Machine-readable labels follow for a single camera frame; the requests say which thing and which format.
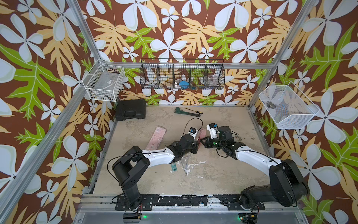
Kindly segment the clear triangle ruler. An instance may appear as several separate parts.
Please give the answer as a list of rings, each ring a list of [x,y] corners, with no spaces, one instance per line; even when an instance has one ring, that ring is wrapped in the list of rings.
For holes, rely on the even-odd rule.
[[[191,172],[192,164],[188,160],[181,160],[181,165],[186,176]]]

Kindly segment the teal straight ruler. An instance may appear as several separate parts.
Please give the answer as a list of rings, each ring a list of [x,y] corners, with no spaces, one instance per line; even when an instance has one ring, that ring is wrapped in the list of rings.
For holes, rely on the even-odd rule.
[[[172,164],[171,164],[171,169],[172,169],[172,172],[176,172],[176,171],[177,171],[176,163],[172,163]]]

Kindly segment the pink ruler set pouch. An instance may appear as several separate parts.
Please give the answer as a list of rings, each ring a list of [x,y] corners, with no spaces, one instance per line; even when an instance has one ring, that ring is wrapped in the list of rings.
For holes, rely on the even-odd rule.
[[[162,126],[157,126],[145,150],[147,151],[157,150],[159,148],[161,141],[164,138],[166,131],[167,131],[166,128]]]

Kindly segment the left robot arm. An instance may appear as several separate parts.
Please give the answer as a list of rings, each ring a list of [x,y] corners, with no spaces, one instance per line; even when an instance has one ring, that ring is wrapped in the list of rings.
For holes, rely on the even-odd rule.
[[[112,165],[114,176],[125,197],[125,206],[134,210],[141,204],[142,197],[137,183],[148,168],[176,163],[186,154],[196,154],[197,151],[198,142],[195,133],[187,133],[179,141],[174,141],[159,150],[148,151],[133,146]]]

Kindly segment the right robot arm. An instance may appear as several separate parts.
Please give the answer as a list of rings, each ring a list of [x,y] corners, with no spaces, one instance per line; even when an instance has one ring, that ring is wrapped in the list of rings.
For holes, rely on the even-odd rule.
[[[238,204],[245,210],[255,208],[259,203],[277,202],[284,207],[296,206],[298,200],[310,190],[298,166],[291,159],[280,160],[251,149],[235,141],[228,126],[207,125],[210,135],[201,140],[205,148],[215,148],[225,153],[225,158],[251,165],[269,177],[270,183],[250,186],[240,193]]]

